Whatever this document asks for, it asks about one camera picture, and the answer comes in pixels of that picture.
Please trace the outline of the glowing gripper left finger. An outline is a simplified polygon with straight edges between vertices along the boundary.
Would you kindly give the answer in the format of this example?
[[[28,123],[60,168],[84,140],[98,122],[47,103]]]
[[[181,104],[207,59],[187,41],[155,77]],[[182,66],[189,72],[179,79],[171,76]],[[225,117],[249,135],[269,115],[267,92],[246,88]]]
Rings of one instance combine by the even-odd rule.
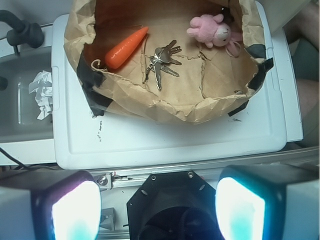
[[[85,170],[12,170],[0,175],[2,240],[94,240],[100,188]]]

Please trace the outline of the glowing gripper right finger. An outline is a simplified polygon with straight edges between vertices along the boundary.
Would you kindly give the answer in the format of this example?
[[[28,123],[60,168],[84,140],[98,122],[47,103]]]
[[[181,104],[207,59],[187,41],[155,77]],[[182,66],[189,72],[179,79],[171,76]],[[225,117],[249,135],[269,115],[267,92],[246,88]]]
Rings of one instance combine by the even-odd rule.
[[[226,240],[318,240],[320,168],[229,165],[219,176],[215,210]]]

